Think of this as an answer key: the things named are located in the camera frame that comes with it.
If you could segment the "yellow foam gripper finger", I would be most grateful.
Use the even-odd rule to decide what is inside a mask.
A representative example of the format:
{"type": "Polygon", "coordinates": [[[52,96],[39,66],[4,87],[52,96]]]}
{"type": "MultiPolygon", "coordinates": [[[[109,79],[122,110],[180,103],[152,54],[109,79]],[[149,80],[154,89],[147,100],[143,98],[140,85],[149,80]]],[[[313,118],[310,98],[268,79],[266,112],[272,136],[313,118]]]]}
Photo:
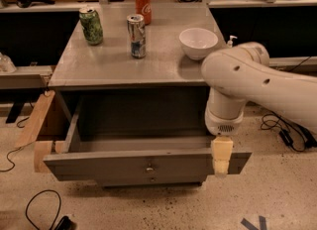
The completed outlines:
{"type": "Polygon", "coordinates": [[[212,165],[216,176],[228,174],[233,141],[227,136],[217,136],[211,142],[212,165]]]}

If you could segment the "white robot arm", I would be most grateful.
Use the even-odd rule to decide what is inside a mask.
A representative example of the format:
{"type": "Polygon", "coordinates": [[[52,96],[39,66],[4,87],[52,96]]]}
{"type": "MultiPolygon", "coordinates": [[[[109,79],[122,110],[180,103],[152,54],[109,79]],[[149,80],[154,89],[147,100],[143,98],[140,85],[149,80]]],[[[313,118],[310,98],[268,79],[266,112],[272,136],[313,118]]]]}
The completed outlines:
{"type": "Polygon", "coordinates": [[[216,51],[205,58],[201,73],[210,86],[205,124],[211,142],[214,174],[228,173],[231,136],[252,101],[317,133],[317,78],[273,69],[265,47],[251,42],[216,51]]]}

